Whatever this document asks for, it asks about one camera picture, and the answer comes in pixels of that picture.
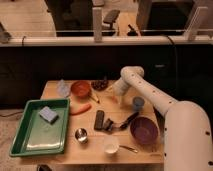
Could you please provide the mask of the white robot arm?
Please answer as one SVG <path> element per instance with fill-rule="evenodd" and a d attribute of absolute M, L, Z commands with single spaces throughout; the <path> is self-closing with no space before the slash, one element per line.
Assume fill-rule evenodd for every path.
<path fill-rule="evenodd" d="M 213 171 L 212 131 L 205 110 L 194 102 L 176 100 L 143 76 L 140 66 L 123 67 L 113 90 L 123 96 L 135 88 L 165 118 L 164 171 Z"/>

